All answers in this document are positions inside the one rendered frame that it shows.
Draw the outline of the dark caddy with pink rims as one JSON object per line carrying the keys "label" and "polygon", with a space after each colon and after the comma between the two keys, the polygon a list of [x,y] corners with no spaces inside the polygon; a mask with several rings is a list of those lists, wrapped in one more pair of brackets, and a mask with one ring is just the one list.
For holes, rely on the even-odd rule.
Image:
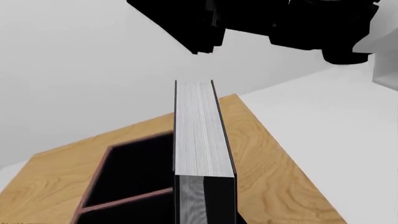
{"label": "dark caddy with pink rims", "polygon": [[175,224],[174,134],[106,150],[70,224]]}

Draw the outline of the black hardcover book white pages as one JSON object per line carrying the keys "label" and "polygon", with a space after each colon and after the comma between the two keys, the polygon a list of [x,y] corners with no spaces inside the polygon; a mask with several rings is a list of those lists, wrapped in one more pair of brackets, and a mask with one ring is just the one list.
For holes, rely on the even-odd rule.
{"label": "black hardcover book white pages", "polygon": [[214,82],[175,82],[175,224],[238,224],[237,171]]}

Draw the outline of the black robot torso block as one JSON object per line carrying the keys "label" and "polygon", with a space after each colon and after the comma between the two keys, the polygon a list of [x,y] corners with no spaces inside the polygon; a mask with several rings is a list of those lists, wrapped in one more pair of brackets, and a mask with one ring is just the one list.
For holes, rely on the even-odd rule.
{"label": "black robot torso block", "polygon": [[218,0],[126,0],[192,54],[211,54],[223,43]]}

